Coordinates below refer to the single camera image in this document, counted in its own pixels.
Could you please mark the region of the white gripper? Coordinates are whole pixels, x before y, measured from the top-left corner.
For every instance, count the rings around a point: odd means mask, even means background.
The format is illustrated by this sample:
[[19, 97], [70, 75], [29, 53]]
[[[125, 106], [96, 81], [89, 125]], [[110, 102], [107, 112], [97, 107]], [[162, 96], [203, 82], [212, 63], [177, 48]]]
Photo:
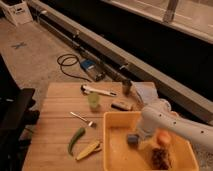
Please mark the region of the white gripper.
[[152, 125], [143, 124], [141, 121], [139, 121], [136, 125], [136, 132], [141, 141], [150, 140], [154, 135], [155, 127]]

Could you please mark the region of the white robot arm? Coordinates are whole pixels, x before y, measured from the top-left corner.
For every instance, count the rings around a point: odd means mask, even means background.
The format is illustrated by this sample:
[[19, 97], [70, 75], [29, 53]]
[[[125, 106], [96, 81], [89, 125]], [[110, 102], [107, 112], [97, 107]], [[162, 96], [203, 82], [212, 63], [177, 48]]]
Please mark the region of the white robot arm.
[[172, 131], [213, 153], [213, 127], [172, 115], [171, 105], [165, 99], [145, 105], [136, 126], [142, 140], [151, 138], [158, 128]]

